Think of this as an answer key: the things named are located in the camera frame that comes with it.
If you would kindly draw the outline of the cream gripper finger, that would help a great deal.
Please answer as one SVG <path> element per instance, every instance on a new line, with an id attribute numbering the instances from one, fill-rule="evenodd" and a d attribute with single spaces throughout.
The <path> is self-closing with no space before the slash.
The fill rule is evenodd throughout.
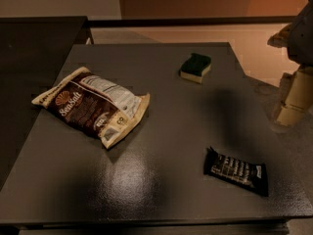
<path id="1" fill-rule="evenodd" d="M 274 122 L 293 126 L 313 106 L 313 68 L 300 66 L 293 74 L 284 73 L 280 81 L 280 100 L 274 110 Z"/>

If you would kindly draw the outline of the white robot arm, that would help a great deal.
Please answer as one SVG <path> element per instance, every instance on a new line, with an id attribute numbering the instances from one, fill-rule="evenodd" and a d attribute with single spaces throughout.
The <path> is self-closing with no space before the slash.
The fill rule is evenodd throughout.
<path id="1" fill-rule="evenodd" d="M 283 73 L 280 80 L 280 102 L 274 108 L 272 123 L 286 129 L 298 123 L 313 106 L 313 0 L 267 42 L 276 48 L 286 48 L 288 58 L 299 64 L 293 73 Z"/>

